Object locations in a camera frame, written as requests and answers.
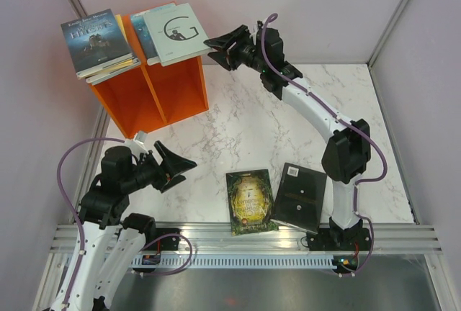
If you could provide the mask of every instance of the white book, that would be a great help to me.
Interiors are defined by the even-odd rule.
[[[146,13],[144,21],[162,66],[212,51],[203,43],[208,36],[189,4]]]

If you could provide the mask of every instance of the white marble table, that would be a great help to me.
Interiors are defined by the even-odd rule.
[[[347,116],[364,118],[389,163],[385,180],[361,186],[359,211],[374,222],[413,222],[390,146],[375,90],[366,65],[304,65],[298,68],[313,88]],[[285,162],[321,171],[325,143],[294,109],[267,92],[255,71],[241,67],[229,73],[204,66],[210,110],[151,132],[146,147],[160,140],[168,149],[196,161],[187,181],[164,194],[151,187],[130,196],[125,214],[142,212],[157,221],[228,222],[225,173],[268,168],[277,193]],[[107,137],[122,138],[110,122]],[[105,143],[103,152],[112,143]],[[365,177],[377,176],[382,165],[375,151]],[[322,222],[333,207],[328,180]]]

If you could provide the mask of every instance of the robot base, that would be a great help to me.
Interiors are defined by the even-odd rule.
[[[355,252],[357,243],[360,251],[369,251],[371,237],[363,221],[346,230],[337,227],[330,218],[330,228],[320,228],[317,235],[306,233],[307,244],[311,251],[351,251]]]

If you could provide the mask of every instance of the stack of books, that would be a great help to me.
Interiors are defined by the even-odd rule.
[[[138,65],[120,15],[110,9],[61,25],[79,79],[98,84]]]
[[[168,66],[211,52],[208,36],[189,4],[174,3],[130,16],[148,65]]]
[[[211,51],[189,4],[167,4],[132,14],[148,65],[168,66]],[[79,79],[99,84],[138,65],[120,15],[110,9],[61,25]]]

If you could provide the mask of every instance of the green book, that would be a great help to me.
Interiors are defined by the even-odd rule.
[[[270,220],[273,199],[268,170],[227,173],[225,179],[232,235],[279,229]]]

